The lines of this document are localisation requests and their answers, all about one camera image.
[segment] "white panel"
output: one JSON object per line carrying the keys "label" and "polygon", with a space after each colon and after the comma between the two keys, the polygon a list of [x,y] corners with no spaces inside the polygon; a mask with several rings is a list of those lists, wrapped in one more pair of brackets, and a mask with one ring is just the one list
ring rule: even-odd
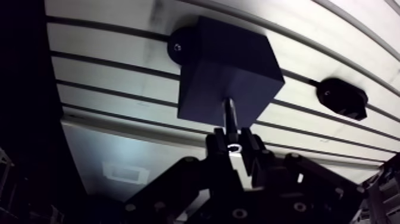
{"label": "white panel", "polygon": [[[143,11],[137,15],[139,19],[136,22],[132,22],[132,14],[119,13],[115,17],[108,17],[107,15],[118,11],[118,9],[124,12],[127,7],[141,7],[142,1],[130,1],[128,3],[125,0],[119,0],[111,7],[108,1],[101,0],[96,1],[96,7],[94,8],[90,0],[74,0],[72,3],[68,2],[68,7],[61,11],[60,8],[66,4],[65,0],[51,0],[47,3],[47,14],[96,20],[139,29],[157,30],[165,34],[169,34],[176,26],[176,23],[182,24],[182,20],[191,21],[195,15],[217,18],[237,26],[245,26],[254,31],[262,30],[260,27],[255,27],[252,24],[211,10],[177,1],[164,2],[167,2],[167,4],[165,3],[162,7],[156,7],[152,10],[150,10],[149,6],[142,7]],[[247,11],[298,32],[348,57],[387,82],[391,82],[400,69],[400,63],[383,48],[347,22],[314,2],[306,0],[294,2],[290,0],[216,0],[216,2]],[[152,23],[150,18],[155,17],[158,18],[158,22]]]}
{"label": "white panel", "polygon": [[48,24],[50,49],[88,55],[151,69],[179,73],[178,65],[169,58],[166,45],[132,35],[97,29]]}
{"label": "white panel", "polygon": [[[187,132],[187,131],[182,131],[182,130],[176,130],[176,129],[170,129],[167,127],[159,127],[159,126],[154,126],[154,125],[147,125],[144,123],[138,123],[138,122],[131,122],[123,119],[118,119],[118,118],[113,118],[109,116],[104,116],[100,114],[94,114],[82,110],[76,110],[68,107],[63,108],[66,114],[74,114],[75,116],[79,116],[82,118],[89,118],[89,119],[98,119],[98,120],[104,120],[107,122],[112,122],[112,123],[119,123],[119,124],[124,124],[127,125],[133,129],[147,129],[147,130],[152,130],[155,132],[160,132],[160,133],[168,133],[169,135],[179,135],[182,136],[182,139],[188,139],[188,140],[193,140],[193,141],[204,141],[205,135],[199,134],[199,133],[193,133],[193,132]],[[196,149],[196,147],[189,147],[185,146],[187,149]],[[329,161],[342,161],[342,162],[348,162],[348,163],[356,163],[356,164],[366,164],[366,165],[372,165],[372,166],[379,166],[381,163],[378,162],[373,162],[373,161],[365,161],[365,160],[357,160],[353,158],[343,158],[343,157],[337,157],[337,156],[332,156],[332,155],[324,155],[324,154],[317,154],[317,153],[310,153],[310,152],[304,152],[304,151],[297,151],[297,150],[290,150],[287,148],[280,148],[280,147],[271,147],[267,146],[269,150],[272,150],[275,153],[278,154],[287,154],[287,153],[298,153],[303,156],[306,156],[308,158],[316,158],[316,159],[323,159],[323,160],[329,160]]]}
{"label": "white panel", "polygon": [[46,0],[46,14],[149,30],[154,0]]}
{"label": "white panel", "polygon": [[[56,78],[60,80],[177,103],[179,84],[175,80],[57,57],[53,57],[52,62]],[[314,94],[313,87],[286,78],[286,84],[279,93],[280,97],[277,98],[333,114],[321,106],[317,99],[314,99]],[[368,111],[368,115],[369,117],[362,124],[375,128],[379,127],[379,130],[400,136],[400,126],[393,125],[395,124],[393,121],[373,111]],[[275,104],[270,104],[259,116],[258,120],[329,136],[336,136],[344,128],[344,125],[339,122],[319,118]],[[400,142],[386,137],[361,129],[352,128],[351,130],[354,134],[341,135],[341,138],[369,145],[378,145],[396,151],[400,146]]]}
{"label": "white panel", "polygon": [[400,16],[385,1],[330,0],[400,52]]}
{"label": "white panel", "polygon": [[[398,97],[372,80],[328,56],[282,35],[267,32],[267,36],[281,68],[318,81],[330,76],[340,77],[364,89],[369,96],[370,104],[400,117]],[[49,37],[51,49],[55,51],[99,57],[179,73],[178,66],[169,59],[166,53],[166,44],[158,41],[145,41],[134,36],[56,24],[49,24]],[[145,48],[144,42],[152,47]],[[133,49],[132,46],[139,46],[140,51]],[[323,107],[319,106],[319,109],[324,110],[325,113],[333,114],[329,110],[321,108]]]}
{"label": "white panel", "polygon": [[[137,117],[140,119],[153,120],[171,125],[191,127],[208,132],[213,130],[213,126],[211,125],[204,125],[178,119],[176,117],[176,108],[115,97],[112,95],[100,94],[97,92],[71,88],[63,85],[58,85],[58,91],[60,93],[61,101],[67,104],[89,107],[96,110],[122,114],[130,117]],[[323,143],[321,140],[324,139],[272,129],[259,125],[253,125],[252,130],[267,142],[291,145],[294,147],[318,147],[317,149],[319,151],[373,158],[376,160],[388,160],[393,156],[391,153],[384,153],[364,147],[352,146],[351,150],[348,150],[346,144],[336,144],[332,142],[325,142],[325,144],[321,144]]]}

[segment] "bolt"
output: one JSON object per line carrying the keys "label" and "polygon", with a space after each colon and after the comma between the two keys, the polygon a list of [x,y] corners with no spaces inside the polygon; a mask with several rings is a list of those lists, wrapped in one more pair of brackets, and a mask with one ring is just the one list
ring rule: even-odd
{"label": "bolt", "polygon": [[187,161],[187,162],[193,162],[193,161],[195,161],[194,159],[193,159],[193,157],[186,157],[185,158],[185,161]]}
{"label": "bolt", "polygon": [[175,43],[174,45],[174,51],[181,51],[182,50],[182,46],[180,46],[179,43]]}
{"label": "bolt", "polygon": [[247,211],[244,209],[235,209],[232,211],[232,216],[235,219],[244,219],[247,217]]}
{"label": "bolt", "polygon": [[208,213],[202,212],[202,213],[200,213],[200,218],[202,218],[202,219],[210,219],[211,215],[208,214]]}
{"label": "bolt", "polygon": [[295,203],[293,208],[298,212],[305,212],[307,210],[307,206],[302,202]]}
{"label": "bolt", "polygon": [[127,211],[133,211],[135,209],[136,209],[136,206],[134,204],[127,204],[125,206],[125,210],[127,210]]}
{"label": "bolt", "polygon": [[365,189],[361,186],[358,186],[357,191],[363,194],[365,192]]}
{"label": "bolt", "polygon": [[344,193],[344,191],[343,191],[342,188],[336,188],[336,189],[335,189],[335,192],[338,193],[338,194],[340,194],[340,195],[342,195],[342,194]]}
{"label": "bolt", "polygon": [[160,211],[161,209],[163,209],[165,207],[166,207],[166,205],[162,201],[156,202],[154,204],[155,211]]}

